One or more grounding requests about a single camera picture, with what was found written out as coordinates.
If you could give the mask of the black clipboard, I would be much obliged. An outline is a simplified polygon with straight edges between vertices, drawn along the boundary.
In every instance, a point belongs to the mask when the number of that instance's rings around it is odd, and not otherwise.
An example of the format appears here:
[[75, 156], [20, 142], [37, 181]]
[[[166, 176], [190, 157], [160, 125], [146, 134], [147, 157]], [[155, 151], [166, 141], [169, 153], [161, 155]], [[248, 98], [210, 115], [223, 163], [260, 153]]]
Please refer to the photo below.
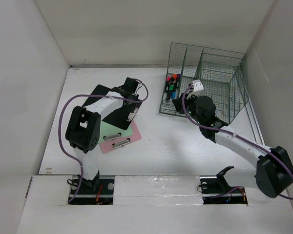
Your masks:
[[[92, 91], [92, 95], [107, 95], [107, 93], [111, 91], [110, 88], [105, 87], [103, 85], [97, 85], [95, 89]], [[123, 105], [121, 108], [113, 111], [111, 114], [102, 118], [101, 121], [118, 127], [122, 130], [126, 130], [130, 121], [128, 121], [128, 117], [130, 113], [133, 113], [135, 108], [140, 108], [141, 103], [132, 103], [130, 105]]]

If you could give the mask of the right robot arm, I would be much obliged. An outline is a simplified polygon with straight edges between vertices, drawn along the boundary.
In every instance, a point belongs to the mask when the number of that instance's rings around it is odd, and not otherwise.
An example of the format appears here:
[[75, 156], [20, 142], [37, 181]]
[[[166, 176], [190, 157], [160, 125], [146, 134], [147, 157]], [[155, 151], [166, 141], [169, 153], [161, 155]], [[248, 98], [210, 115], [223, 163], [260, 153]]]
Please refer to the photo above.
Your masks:
[[185, 114], [199, 126], [206, 139], [230, 149], [256, 169], [256, 185], [263, 194], [276, 198], [293, 185], [293, 164], [288, 152], [280, 146], [258, 144], [235, 132], [216, 116], [216, 106], [210, 97], [182, 94], [172, 102], [177, 113]]

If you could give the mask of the green clipboard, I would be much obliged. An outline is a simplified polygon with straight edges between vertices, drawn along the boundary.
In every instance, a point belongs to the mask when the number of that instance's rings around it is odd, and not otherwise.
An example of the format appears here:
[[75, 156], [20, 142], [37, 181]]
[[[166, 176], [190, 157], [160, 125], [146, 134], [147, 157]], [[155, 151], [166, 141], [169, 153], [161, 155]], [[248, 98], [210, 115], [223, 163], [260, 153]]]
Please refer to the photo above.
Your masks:
[[105, 137], [107, 137], [108, 140], [111, 140], [111, 138], [117, 134], [119, 134], [120, 137], [128, 137], [132, 135], [133, 130], [131, 125], [129, 125], [126, 130], [123, 130], [102, 121], [100, 125], [100, 138], [98, 143], [100, 144], [106, 142]]

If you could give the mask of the purple capped black highlighter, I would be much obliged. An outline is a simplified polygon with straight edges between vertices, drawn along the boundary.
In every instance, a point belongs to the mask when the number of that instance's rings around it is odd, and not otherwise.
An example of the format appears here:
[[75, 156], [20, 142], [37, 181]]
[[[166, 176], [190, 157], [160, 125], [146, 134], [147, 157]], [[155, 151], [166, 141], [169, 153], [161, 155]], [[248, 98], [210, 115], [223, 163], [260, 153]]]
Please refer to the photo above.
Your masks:
[[180, 86], [180, 80], [181, 80], [181, 75], [177, 74], [177, 78], [176, 78], [176, 88], [178, 89]]

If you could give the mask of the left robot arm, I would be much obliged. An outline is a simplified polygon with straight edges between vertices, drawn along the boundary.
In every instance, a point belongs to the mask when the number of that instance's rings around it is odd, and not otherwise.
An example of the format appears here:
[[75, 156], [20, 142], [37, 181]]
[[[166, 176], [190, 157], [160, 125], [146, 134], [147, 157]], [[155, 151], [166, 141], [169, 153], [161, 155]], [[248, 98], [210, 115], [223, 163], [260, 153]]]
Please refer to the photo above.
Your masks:
[[138, 90], [143, 82], [126, 78], [113, 88], [97, 85], [81, 106], [75, 106], [65, 132], [65, 139], [75, 149], [74, 159], [81, 166], [75, 180], [80, 191], [95, 193], [102, 187], [100, 171], [90, 154], [102, 142], [124, 137], [132, 131], [131, 123], [142, 105]]

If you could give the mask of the green capped black highlighter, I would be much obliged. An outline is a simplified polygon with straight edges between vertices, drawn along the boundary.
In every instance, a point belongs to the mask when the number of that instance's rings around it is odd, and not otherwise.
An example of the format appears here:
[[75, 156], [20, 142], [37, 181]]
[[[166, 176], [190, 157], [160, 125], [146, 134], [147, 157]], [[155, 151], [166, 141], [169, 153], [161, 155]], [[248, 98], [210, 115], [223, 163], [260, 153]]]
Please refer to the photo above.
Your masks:
[[172, 92], [175, 92], [175, 83], [173, 83], [173, 84], [169, 87], [169, 89], [168, 89], [168, 91], [167, 91], [166, 100], [174, 99], [174, 98], [171, 97]]

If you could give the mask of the orange capped black highlighter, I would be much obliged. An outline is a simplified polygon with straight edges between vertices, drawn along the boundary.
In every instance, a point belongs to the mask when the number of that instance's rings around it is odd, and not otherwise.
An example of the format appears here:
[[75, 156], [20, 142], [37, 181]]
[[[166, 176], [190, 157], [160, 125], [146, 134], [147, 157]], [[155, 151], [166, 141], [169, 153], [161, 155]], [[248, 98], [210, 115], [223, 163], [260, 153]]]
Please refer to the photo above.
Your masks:
[[173, 74], [169, 79], [169, 86], [171, 86], [177, 79], [177, 75]]

